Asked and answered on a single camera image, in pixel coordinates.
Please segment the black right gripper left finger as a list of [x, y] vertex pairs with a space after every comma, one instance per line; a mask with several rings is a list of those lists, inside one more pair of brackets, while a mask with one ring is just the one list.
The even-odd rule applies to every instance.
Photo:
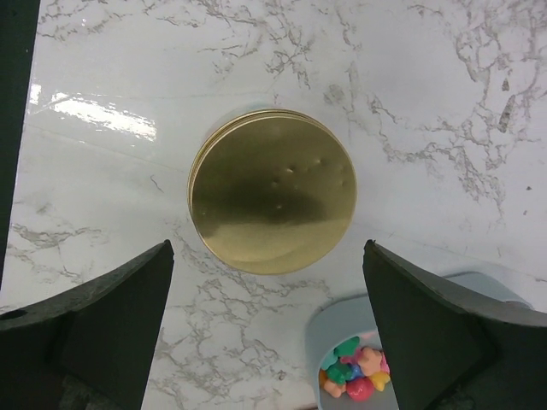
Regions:
[[139, 409], [174, 269], [169, 241], [1, 316], [3, 409]]

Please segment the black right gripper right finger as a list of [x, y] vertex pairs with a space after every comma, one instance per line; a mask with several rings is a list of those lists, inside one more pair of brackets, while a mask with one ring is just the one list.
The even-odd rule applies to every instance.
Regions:
[[544, 409], [546, 315], [369, 240], [363, 274], [401, 409]]

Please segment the gold jar lid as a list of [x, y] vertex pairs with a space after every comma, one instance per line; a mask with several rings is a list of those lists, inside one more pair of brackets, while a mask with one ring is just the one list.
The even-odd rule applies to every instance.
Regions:
[[350, 156], [318, 120], [288, 109], [234, 117], [204, 140], [187, 202], [198, 236], [228, 266], [280, 275], [327, 255], [357, 202]]

